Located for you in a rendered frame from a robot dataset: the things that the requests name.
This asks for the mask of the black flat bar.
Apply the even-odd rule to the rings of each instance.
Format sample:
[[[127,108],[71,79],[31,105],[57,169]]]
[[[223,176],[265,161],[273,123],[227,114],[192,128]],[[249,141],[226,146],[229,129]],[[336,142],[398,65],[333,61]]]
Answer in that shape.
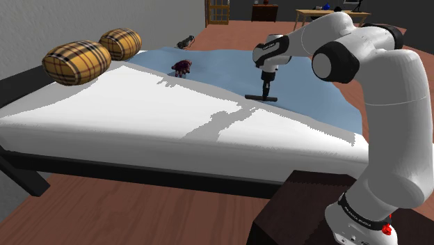
[[[262,96],[262,95],[245,95],[245,98],[248,100],[258,100],[258,101],[269,101],[269,102],[277,102],[277,97],[270,96]]]

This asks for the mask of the blue blanket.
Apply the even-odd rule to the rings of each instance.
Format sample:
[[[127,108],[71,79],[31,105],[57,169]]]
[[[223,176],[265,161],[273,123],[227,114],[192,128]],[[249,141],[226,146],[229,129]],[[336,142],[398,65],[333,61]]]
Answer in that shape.
[[[170,76],[176,62],[190,60],[191,71],[184,78],[229,90],[238,95],[261,95],[262,71],[255,67],[251,51],[219,49],[186,51],[172,47],[141,52],[130,63]],[[295,57],[281,65],[271,82],[270,96],[278,98],[270,105],[309,116],[317,121],[350,132],[362,133],[360,111],[348,103],[340,90],[321,81],[312,71],[311,60]]]

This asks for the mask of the dark brown cabinet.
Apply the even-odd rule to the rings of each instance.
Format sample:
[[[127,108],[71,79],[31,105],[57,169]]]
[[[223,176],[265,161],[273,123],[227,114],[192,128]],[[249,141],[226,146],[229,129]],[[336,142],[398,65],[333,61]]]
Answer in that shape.
[[[268,0],[264,0],[263,4],[252,5],[252,22],[276,22],[278,13],[278,5],[270,4]]]

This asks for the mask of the light wooden table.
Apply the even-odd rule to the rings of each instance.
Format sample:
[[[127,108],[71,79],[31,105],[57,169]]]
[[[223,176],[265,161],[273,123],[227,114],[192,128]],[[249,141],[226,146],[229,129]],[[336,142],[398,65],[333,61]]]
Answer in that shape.
[[[301,22],[301,27],[303,27],[306,23],[306,19],[308,17],[322,17],[324,15],[333,13],[334,10],[299,10],[296,9],[296,21],[294,24],[294,31],[297,29],[298,19],[300,16],[303,17],[303,20]],[[359,22],[359,26],[362,26],[365,19],[371,15],[371,13],[366,12],[353,12],[352,10],[342,10],[343,13],[348,14],[350,17],[360,17],[361,20]]]

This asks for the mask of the dark red toy figure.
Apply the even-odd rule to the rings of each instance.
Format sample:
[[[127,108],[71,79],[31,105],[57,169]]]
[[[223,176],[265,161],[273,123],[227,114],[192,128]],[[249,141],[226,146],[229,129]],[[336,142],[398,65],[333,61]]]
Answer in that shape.
[[[190,61],[190,60],[182,60],[182,61],[176,62],[176,64],[174,64],[171,67],[171,69],[175,71],[175,77],[182,78],[182,76],[184,74],[187,74],[187,73],[190,72],[191,65],[192,65],[192,61]]]

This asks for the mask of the black grey oblong object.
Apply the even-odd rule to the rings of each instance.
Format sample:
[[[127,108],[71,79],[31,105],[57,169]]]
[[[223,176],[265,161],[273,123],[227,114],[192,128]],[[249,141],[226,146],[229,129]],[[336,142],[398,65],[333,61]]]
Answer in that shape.
[[[189,37],[185,38],[184,40],[177,43],[176,47],[178,49],[186,49],[191,46],[191,44],[195,41],[195,37],[193,35],[190,35]]]

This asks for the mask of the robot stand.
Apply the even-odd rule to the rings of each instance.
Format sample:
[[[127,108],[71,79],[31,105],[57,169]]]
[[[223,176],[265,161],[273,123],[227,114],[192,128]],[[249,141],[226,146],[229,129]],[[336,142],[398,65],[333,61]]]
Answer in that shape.
[[[325,208],[355,182],[349,175],[293,171],[252,223],[246,245],[339,245]],[[392,214],[399,245],[434,245],[434,221],[414,210]]]

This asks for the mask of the small yellow plaid bolster pillow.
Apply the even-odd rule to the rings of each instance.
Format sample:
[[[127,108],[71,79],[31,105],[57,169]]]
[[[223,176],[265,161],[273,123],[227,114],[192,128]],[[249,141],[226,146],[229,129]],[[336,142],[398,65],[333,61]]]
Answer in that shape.
[[[140,35],[129,28],[113,29],[99,39],[99,43],[108,49],[114,61],[124,61],[135,56],[142,47]]]

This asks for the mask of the large yellow plaid bolster pillow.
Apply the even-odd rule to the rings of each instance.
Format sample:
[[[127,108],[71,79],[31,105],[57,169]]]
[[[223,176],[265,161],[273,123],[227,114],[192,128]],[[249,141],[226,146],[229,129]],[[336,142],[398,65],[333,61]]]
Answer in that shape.
[[[110,64],[108,49],[90,40],[55,47],[42,59],[47,75],[64,86],[86,84],[106,72]]]

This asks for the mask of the white bed with black frame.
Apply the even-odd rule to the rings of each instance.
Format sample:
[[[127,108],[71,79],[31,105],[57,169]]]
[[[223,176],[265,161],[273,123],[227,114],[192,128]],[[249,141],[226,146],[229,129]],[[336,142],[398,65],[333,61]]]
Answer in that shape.
[[[294,170],[367,167],[362,134],[184,75],[126,60],[79,86],[40,66],[8,77],[0,158],[34,196],[44,172],[269,198]]]

